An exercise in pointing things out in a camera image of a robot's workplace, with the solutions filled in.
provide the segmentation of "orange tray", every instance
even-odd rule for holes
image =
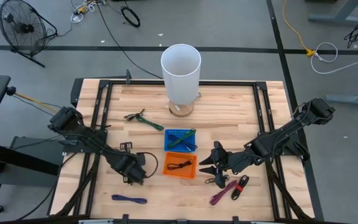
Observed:
[[[168,164],[182,164],[191,161],[191,165],[181,169],[168,170]],[[196,177],[197,156],[189,153],[167,152],[165,155],[165,163],[163,174],[172,177],[181,177],[194,179]]]

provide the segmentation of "electric fan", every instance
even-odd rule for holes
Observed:
[[[47,35],[44,21],[53,27],[53,34]],[[45,67],[33,56],[46,48],[48,39],[57,36],[57,29],[30,4],[22,0],[5,0],[0,5],[0,29],[12,52]]]

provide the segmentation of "gray floor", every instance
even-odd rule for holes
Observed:
[[[70,28],[69,0],[28,2],[50,19],[60,34]],[[287,18],[302,34],[309,48],[315,48],[320,42],[332,42],[344,50],[347,42],[343,37],[351,31],[351,27],[307,20],[309,12],[335,13],[344,2],[339,0],[335,4],[327,4],[288,0]],[[277,48],[265,1],[143,0],[129,1],[128,4],[142,19],[139,29],[123,24],[120,15],[102,7],[121,45],[158,47],[160,44],[169,46],[183,42],[197,47]],[[301,49],[297,36],[282,19],[282,4],[283,0],[273,0],[283,45],[286,49]],[[116,9],[121,5],[113,4]],[[1,31],[0,45],[7,45]],[[114,46],[114,42],[96,11],[86,14],[84,21],[75,24],[71,33],[53,40],[51,45]],[[350,50],[358,50],[358,42],[356,45],[357,48],[352,46]],[[141,67],[161,74],[161,52],[128,52],[128,55]],[[278,54],[202,52],[201,56],[202,79],[284,81]],[[0,75],[12,77],[11,85],[16,86],[19,92],[57,105],[69,104],[71,86],[76,77],[123,75],[129,68],[134,78],[150,78],[120,52],[44,51],[36,55],[36,59],[47,67],[41,68],[20,55],[0,50]],[[312,71],[310,59],[304,55],[287,55],[287,60],[299,103],[325,94],[358,95],[358,65],[322,76]],[[356,55],[340,55],[337,62],[316,62],[316,67],[333,70],[356,60]],[[325,220],[358,223],[358,106],[332,105],[337,111],[329,124],[305,129],[316,184]],[[52,136],[46,127],[49,118],[15,98],[5,97],[0,106],[0,144],[9,145],[14,136]],[[0,221],[25,214],[47,192],[48,189],[40,187],[5,186],[0,193],[0,204],[5,206],[6,212],[0,214]],[[46,211],[47,203],[32,217],[42,217]]]

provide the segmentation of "white lamp shade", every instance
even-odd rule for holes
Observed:
[[[162,74],[169,99],[178,105],[189,105],[198,96],[201,55],[192,46],[176,44],[161,56]]]

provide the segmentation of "butcher block table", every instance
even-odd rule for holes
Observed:
[[[94,110],[99,79],[84,79],[77,110],[82,113],[85,125],[90,126]],[[266,82],[268,97],[275,128],[279,128],[289,120],[291,113],[282,82]],[[265,164],[249,166],[238,175],[231,171],[230,181],[239,180],[248,175],[250,180],[237,200],[231,199],[228,192],[217,205],[209,204],[211,196],[221,189],[215,184],[205,184],[212,175],[202,173],[198,169],[209,166],[197,166],[195,179],[181,179],[163,175],[165,160],[164,131],[140,123],[136,119],[126,121],[126,115],[144,111],[144,118],[161,124],[165,129],[195,128],[195,154],[197,160],[207,158],[214,141],[220,141],[227,151],[242,151],[243,145],[257,136],[259,123],[255,110],[254,92],[249,86],[205,86],[200,85],[201,97],[195,101],[192,114],[186,118],[177,118],[168,110],[168,97],[164,85],[118,85],[112,87],[111,101],[108,110],[107,144],[119,148],[122,142],[132,142],[131,153],[151,152],[158,159],[155,175],[144,180],[144,185],[129,185],[122,182],[122,176],[113,171],[102,156],[99,163],[96,187],[91,209],[91,218],[117,218],[128,214],[129,219],[153,220],[265,220],[272,221],[272,203],[269,193],[268,178]],[[103,110],[100,109],[98,120]],[[267,114],[262,110],[264,125]],[[143,166],[147,175],[155,169],[155,159],[146,156]],[[68,161],[61,170],[57,188],[52,202],[51,214],[58,212],[70,199],[78,186],[83,165],[83,153],[78,153]],[[311,217],[314,216],[310,194],[302,161],[296,156],[282,156],[283,173],[288,191],[295,201]],[[88,188],[84,191],[80,214],[85,212]],[[280,216],[284,217],[282,196],[277,188],[277,200]],[[119,194],[126,197],[142,197],[147,204],[141,205],[128,201],[111,200],[111,195]]]

